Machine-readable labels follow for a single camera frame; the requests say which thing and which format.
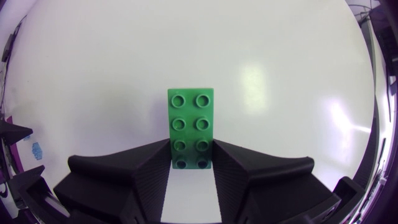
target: lego brick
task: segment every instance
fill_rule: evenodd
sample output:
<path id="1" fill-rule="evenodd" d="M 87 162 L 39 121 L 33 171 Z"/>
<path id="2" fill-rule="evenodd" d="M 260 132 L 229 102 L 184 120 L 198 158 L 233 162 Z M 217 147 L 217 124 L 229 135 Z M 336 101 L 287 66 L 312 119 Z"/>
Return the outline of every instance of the lego brick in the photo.
<path id="1" fill-rule="evenodd" d="M 169 131 L 174 169 L 210 169 L 213 89 L 169 89 Z"/>

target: white table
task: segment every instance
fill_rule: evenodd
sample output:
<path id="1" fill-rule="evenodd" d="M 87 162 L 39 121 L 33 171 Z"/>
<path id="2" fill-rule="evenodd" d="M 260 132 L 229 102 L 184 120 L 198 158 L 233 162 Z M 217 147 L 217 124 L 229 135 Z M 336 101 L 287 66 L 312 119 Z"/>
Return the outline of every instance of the white table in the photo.
<path id="1" fill-rule="evenodd" d="M 39 0 L 8 75 L 7 113 L 34 130 L 18 143 L 24 169 L 44 164 L 51 188 L 71 155 L 168 138 L 168 88 L 214 88 L 214 138 L 310 156 L 331 190 L 354 176 L 373 118 L 369 54 L 343 0 Z M 172 169 L 162 221 L 220 220 L 213 171 Z"/>

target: purple object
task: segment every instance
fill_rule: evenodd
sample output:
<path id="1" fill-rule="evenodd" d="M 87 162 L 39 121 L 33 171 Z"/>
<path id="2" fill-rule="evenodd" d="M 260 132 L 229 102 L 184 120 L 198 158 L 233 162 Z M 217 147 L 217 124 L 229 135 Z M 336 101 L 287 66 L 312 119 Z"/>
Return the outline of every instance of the purple object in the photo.
<path id="1" fill-rule="evenodd" d="M 6 121 L 12 124 L 12 116 L 10 116 Z M 23 172 L 24 168 L 22 167 L 21 159 L 19 158 L 17 144 L 11 145 L 10 151 L 12 158 L 14 159 L 15 165 L 17 166 L 18 172 Z"/>

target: black 3d-printed part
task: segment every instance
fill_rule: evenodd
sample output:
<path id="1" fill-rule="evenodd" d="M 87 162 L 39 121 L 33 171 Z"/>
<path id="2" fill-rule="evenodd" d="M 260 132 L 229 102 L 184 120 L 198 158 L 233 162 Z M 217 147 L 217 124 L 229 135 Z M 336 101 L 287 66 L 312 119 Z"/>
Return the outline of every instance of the black 3d-printed part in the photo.
<path id="1" fill-rule="evenodd" d="M 3 138 L 8 145 L 15 144 L 32 133 L 33 131 L 30 128 L 21 127 L 0 120 L 0 138 Z"/>
<path id="2" fill-rule="evenodd" d="M 309 157 L 274 157 L 214 140 L 213 161 L 223 222 L 277 223 L 307 217 L 320 223 L 340 202 L 311 174 L 314 162 Z"/>
<path id="3" fill-rule="evenodd" d="M 341 223 L 349 220 L 359 206 L 365 190 L 349 177 L 343 177 L 338 181 L 333 193 L 341 198 L 341 203 L 325 224 Z"/>
<path id="4" fill-rule="evenodd" d="M 22 209 L 26 207 L 21 198 L 21 195 L 19 194 L 19 188 L 27 183 L 30 179 L 40 176 L 43 173 L 43 170 L 44 166 L 38 166 L 31 170 L 27 170 L 23 173 L 17 174 L 12 177 L 12 179 L 7 181 L 12 198 L 14 199 L 17 208 Z"/>
<path id="5" fill-rule="evenodd" d="M 107 224 L 104 221 L 101 221 L 97 218 L 79 212 L 78 210 L 74 210 L 66 224 Z"/>
<path id="6" fill-rule="evenodd" d="M 107 222 L 158 222 L 170 161 L 168 139 L 108 156 L 72 156 L 68 160 L 71 173 L 54 192 L 68 209 Z"/>
<path id="7" fill-rule="evenodd" d="M 27 180 L 20 187 L 19 193 L 26 206 L 44 223 L 61 224 L 66 222 L 67 217 L 45 201 L 45 198 L 51 197 L 52 194 L 47 183 L 40 175 Z"/>

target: blue sticker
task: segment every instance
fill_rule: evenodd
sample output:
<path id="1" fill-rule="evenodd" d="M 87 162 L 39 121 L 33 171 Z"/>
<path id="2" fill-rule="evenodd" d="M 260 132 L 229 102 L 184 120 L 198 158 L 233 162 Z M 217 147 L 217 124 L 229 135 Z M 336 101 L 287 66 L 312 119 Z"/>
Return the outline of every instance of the blue sticker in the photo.
<path id="1" fill-rule="evenodd" d="M 36 160 L 41 160 L 43 158 L 42 148 L 40 148 L 40 145 L 37 142 L 33 143 L 32 145 L 32 153 Z"/>

